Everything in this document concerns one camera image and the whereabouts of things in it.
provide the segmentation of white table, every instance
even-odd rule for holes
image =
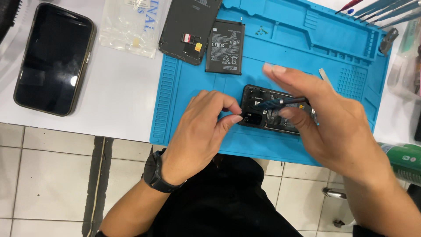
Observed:
[[[16,27],[9,31],[5,44],[11,42],[11,45],[6,53],[0,56],[0,122],[149,142],[163,57],[159,51],[155,59],[150,59],[100,46],[96,37],[80,98],[72,115],[49,115],[20,107],[13,101],[30,24],[35,8],[41,2],[23,1],[27,1],[24,5],[28,4],[28,7],[26,14],[21,11],[19,15],[19,20],[22,21],[19,32]],[[50,2],[89,17],[99,29],[104,0]],[[313,2],[340,9],[349,0]],[[374,0],[365,0],[360,7],[355,7],[355,10],[372,2]],[[405,27],[405,23],[396,26],[401,34],[395,41],[390,63],[393,63]],[[376,140],[414,143],[413,136],[420,111],[421,104],[414,101],[405,102],[392,95],[385,85],[374,132]]]

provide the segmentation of disassembled phone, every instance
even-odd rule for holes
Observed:
[[[278,115],[279,110],[258,108],[255,105],[267,100],[293,97],[284,92],[274,91],[254,85],[246,85],[241,99],[241,109],[243,120],[238,124],[255,127],[270,131],[300,135],[299,131],[288,119]],[[314,109],[307,103],[289,104],[286,107],[298,107],[306,111],[317,124],[317,115]]]
[[[158,44],[159,51],[199,65],[222,0],[173,0]]]
[[[50,3],[38,5],[13,98],[23,107],[58,116],[77,103],[95,26],[82,15]]]

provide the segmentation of forearm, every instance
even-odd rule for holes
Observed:
[[[357,224],[387,237],[418,236],[421,213],[392,171],[370,187],[344,178],[346,196]]]
[[[141,180],[111,208],[99,229],[108,237],[145,233],[169,196]]]

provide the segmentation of yellow sticker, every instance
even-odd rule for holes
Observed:
[[[200,52],[201,48],[202,48],[202,44],[201,43],[197,43],[196,44],[196,47],[195,47],[195,50]]]
[[[133,47],[135,47],[135,48],[140,48],[140,47],[139,47],[139,38],[138,38],[138,37],[135,37],[135,38],[133,39]]]

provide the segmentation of person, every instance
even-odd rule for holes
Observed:
[[[421,213],[374,140],[363,106],[304,72],[269,64],[263,72],[293,96],[306,96],[317,111],[319,125],[298,108],[280,115],[300,131],[314,159],[344,176],[358,224],[353,236],[421,236]],[[218,120],[221,110],[232,114]],[[159,153],[160,178],[172,193],[155,189],[158,181],[150,177],[149,184],[144,181],[147,162],[144,179],[113,206],[96,236],[301,236],[261,189],[264,173],[257,162],[217,155],[224,136],[242,120],[239,114],[238,102],[226,94],[201,91],[193,97]]]

